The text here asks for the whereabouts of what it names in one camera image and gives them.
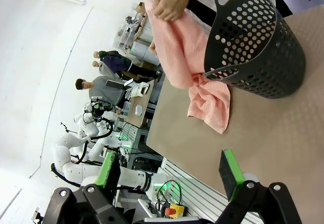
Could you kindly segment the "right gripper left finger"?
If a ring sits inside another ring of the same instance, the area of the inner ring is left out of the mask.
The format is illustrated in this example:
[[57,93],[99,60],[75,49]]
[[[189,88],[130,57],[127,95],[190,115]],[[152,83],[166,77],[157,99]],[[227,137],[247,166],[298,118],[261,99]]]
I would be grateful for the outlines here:
[[53,192],[45,223],[128,223],[112,203],[119,176],[118,154],[110,152],[93,183],[74,192],[69,188],[57,188]]

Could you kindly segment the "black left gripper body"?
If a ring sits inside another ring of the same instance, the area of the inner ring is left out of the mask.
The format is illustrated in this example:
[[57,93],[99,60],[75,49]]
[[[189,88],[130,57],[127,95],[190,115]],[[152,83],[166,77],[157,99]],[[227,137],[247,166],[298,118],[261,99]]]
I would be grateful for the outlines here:
[[100,119],[104,112],[111,111],[113,106],[111,104],[103,105],[102,103],[92,102],[91,103],[91,115],[94,119]]

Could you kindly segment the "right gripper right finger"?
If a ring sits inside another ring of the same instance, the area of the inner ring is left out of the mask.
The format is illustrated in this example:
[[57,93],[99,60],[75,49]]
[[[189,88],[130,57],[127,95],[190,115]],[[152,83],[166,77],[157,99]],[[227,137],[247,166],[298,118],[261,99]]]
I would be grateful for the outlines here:
[[244,174],[231,149],[221,152],[219,174],[229,203],[218,223],[241,223],[255,212],[264,223],[301,223],[293,198],[284,183],[268,187]]

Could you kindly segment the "person's left hand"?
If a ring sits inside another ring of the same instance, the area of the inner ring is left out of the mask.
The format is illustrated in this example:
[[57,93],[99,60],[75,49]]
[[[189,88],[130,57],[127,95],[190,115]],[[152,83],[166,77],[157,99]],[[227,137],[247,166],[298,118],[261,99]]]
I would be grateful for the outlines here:
[[153,14],[164,21],[177,20],[186,9],[189,0],[154,0]]

